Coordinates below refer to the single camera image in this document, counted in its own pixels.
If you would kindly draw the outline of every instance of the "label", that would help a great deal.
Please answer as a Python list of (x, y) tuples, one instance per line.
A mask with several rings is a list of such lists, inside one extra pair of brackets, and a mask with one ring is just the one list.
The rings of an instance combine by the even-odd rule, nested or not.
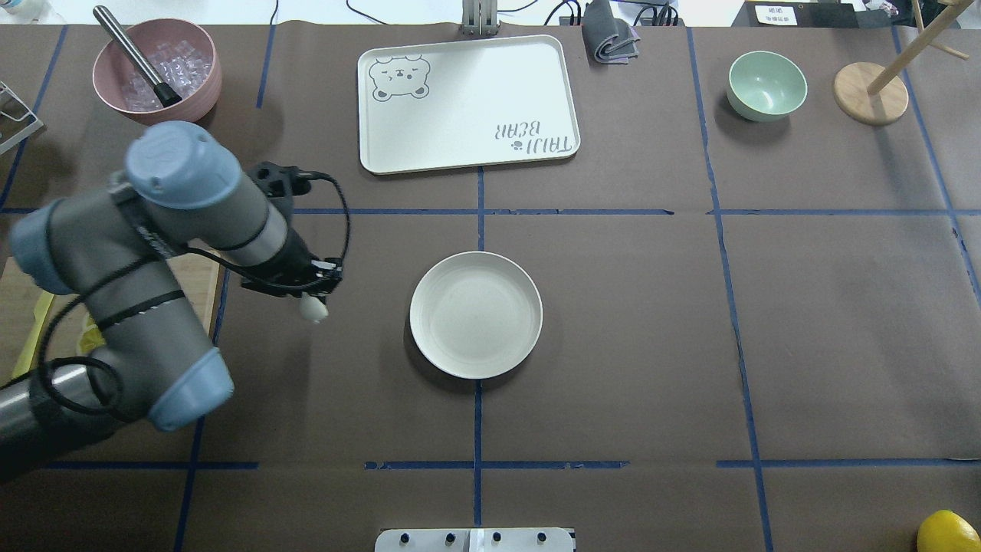
[(524, 150), (529, 155), (567, 153), (572, 151), (575, 146), (575, 142), (570, 137), (540, 136), (541, 134), (541, 121), (519, 121), (497, 125), (493, 138), (513, 140), (507, 143), (508, 147), (515, 151)]
[(792, 6), (756, 6), (756, 20), (764, 25), (797, 26)]

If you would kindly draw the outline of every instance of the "yellow lemon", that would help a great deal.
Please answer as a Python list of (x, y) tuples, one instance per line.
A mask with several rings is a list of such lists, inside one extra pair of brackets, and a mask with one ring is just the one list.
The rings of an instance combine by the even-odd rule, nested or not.
[(920, 524), (916, 552), (981, 552), (981, 538), (961, 516), (941, 510)]

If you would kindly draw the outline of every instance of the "metal bracket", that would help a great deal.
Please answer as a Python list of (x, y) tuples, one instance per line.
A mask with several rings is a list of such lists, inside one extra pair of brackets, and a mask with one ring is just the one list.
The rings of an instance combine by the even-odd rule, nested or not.
[(375, 552), (575, 552), (575, 535), (559, 527), (389, 529)]
[(463, 0), (463, 34), (494, 36), (497, 22), (497, 0)]
[(13, 90), (0, 82), (0, 154), (44, 126)]

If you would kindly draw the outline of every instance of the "yellow paper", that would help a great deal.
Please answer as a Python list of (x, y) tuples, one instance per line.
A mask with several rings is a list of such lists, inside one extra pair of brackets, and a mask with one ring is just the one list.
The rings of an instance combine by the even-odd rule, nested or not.
[(37, 342), (41, 339), (41, 329), (44, 327), (44, 320), (48, 317), (48, 310), (54, 299), (54, 295), (41, 292), (41, 297), (34, 304), (34, 325), (30, 327), (30, 333), (27, 334), (27, 341), (24, 343), (24, 348), (21, 349), (21, 355), (17, 358), (17, 364), (14, 365), (12, 377), (20, 377), (31, 369), (31, 363), (37, 353)]

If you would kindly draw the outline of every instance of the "bear drawing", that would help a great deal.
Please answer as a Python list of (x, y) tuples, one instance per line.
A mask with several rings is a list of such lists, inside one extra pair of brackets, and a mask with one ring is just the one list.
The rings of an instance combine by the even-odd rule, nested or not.
[(377, 59), (368, 69), (368, 76), (375, 82), (372, 96), (378, 101), (409, 94), (414, 98), (424, 98), (429, 94), (429, 85), (426, 84), (429, 71), (430, 64), (422, 54)]

